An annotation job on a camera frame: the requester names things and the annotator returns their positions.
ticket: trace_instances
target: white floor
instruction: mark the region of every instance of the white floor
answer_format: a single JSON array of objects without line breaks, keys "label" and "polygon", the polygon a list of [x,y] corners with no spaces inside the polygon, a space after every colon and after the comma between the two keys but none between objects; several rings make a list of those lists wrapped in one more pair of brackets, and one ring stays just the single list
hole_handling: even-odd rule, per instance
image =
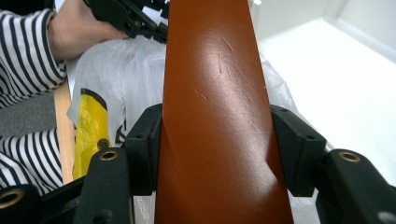
[{"label": "white floor", "polygon": [[396,64],[323,20],[258,42],[299,112],[396,186]]}]

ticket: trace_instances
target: hand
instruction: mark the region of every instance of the hand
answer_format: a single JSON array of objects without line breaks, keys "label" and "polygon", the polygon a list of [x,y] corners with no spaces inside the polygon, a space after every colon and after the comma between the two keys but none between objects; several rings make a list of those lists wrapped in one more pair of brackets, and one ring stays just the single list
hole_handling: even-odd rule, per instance
[{"label": "hand", "polygon": [[93,45],[127,35],[98,21],[82,0],[65,0],[49,22],[49,47],[55,60],[74,59]]}]

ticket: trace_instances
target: wooden surface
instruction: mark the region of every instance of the wooden surface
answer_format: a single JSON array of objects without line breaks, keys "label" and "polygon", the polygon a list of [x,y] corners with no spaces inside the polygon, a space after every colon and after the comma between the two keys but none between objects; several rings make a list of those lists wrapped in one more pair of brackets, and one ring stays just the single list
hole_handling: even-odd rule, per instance
[{"label": "wooden surface", "polygon": [[54,91],[56,124],[58,127],[58,142],[61,151],[61,165],[64,184],[73,181],[73,164],[75,158],[75,141],[73,122],[66,113],[71,105],[68,81]]},{"label": "wooden surface", "polygon": [[156,223],[292,223],[246,0],[172,0]]}]

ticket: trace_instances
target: striped sleeve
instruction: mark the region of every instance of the striped sleeve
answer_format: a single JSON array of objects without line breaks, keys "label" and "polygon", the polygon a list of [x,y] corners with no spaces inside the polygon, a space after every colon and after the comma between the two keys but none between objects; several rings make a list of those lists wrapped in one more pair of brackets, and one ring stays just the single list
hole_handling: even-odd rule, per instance
[{"label": "striped sleeve", "polygon": [[64,81],[64,63],[50,52],[50,9],[28,16],[0,10],[0,108],[51,91]]},{"label": "striped sleeve", "polygon": [[0,189],[20,184],[36,186],[40,195],[63,184],[57,129],[0,136]]}]

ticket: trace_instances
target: brass insert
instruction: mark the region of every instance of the brass insert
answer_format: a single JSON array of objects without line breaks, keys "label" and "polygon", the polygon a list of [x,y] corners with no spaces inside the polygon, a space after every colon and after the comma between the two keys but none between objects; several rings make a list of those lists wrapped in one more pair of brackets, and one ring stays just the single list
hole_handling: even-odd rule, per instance
[{"label": "brass insert", "polygon": [[100,155],[100,160],[101,161],[111,161],[116,159],[119,156],[119,153],[117,151],[107,151],[104,152],[102,155]]},{"label": "brass insert", "polygon": [[361,158],[358,155],[351,153],[351,152],[342,151],[342,152],[339,152],[338,155],[346,161],[352,161],[352,162],[360,162],[361,161]]},{"label": "brass insert", "polygon": [[24,189],[11,189],[0,195],[0,209],[10,207],[24,196]]}]

